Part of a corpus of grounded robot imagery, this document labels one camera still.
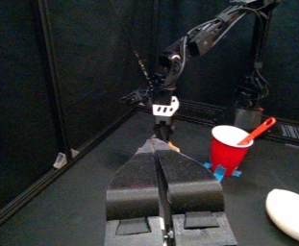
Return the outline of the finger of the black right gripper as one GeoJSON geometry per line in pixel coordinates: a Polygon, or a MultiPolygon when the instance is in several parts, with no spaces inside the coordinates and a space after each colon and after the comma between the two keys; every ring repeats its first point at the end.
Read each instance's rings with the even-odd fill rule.
{"type": "Polygon", "coordinates": [[[163,126],[160,124],[155,124],[153,125],[153,134],[155,134],[155,137],[160,140],[164,139],[164,136],[163,136],[163,126]]]}
{"type": "Polygon", "coordinates": [[[163,139],[164,139],[165,142],[169,141],[173,131],[175,131],[175,126],[173,125],[165,125],[164,126],[163,139]]]}

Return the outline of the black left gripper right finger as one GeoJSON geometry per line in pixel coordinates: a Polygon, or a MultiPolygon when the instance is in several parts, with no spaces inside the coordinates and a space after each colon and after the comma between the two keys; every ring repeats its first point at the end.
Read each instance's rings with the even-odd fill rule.
{"type": "Polygon", "coordinates": [[[238,246],[212,172],[161,140],[153,153],[167,185],[175,246],[238,246]]]}

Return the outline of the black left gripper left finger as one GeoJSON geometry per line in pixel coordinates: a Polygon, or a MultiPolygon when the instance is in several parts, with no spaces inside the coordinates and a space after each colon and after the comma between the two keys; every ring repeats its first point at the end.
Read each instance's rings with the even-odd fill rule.
{"type": "Polygon", "coordinates": [[[155,168],[156,139],[148,139],[115,173],[107,189],[104,246],[163,246],[155,168]]]}

